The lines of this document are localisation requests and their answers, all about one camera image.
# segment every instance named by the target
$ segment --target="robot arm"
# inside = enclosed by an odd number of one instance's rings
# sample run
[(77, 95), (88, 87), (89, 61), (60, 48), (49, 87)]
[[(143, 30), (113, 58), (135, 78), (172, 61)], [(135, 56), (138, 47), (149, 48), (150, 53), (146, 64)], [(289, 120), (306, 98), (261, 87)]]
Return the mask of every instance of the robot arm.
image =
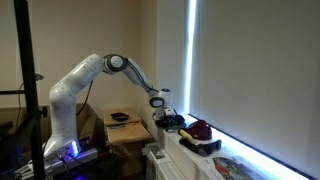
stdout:
[(45, 159), (65, 155), (78, 156), (81, 147), (76, 128), (76, 95), (101, 72), (110, 75), (123, 72), (132, 83), (140, 85), (148, 93), (150, 106), (156, 108), (154, 120), (174, 114), (170, 90), (158, 91), (152, 88), (133, 60), (115, 54), (103, 58), (96, 54), (90, 55), (50, 90), (52, 135), (45, 146)]

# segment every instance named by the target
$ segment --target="beige wall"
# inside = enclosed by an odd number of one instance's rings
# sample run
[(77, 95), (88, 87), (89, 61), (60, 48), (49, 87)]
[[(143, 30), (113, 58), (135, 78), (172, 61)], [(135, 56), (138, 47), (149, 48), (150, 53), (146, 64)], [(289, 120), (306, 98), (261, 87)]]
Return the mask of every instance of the beige wall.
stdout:
[[(140, 64), (140, 1), (28, 2), (35, 69), (45, 77), (37, 83), (40, 105), (49, 104), (50, 88), (92, 53), (118, 53)], [(0, 1), (0, 13), (0, 89), (18, 89), (22, 76), (13, 1)], [(78, 94), (77, 102), (85, 100), (87, 90)], [(101, 73), (93, 82), (88, 102), (101, 116), (104, 109), (132, 106), (137, 91), (124, 74)], [(0, 107), (15, 106), (16, 95), (0, 97)]]

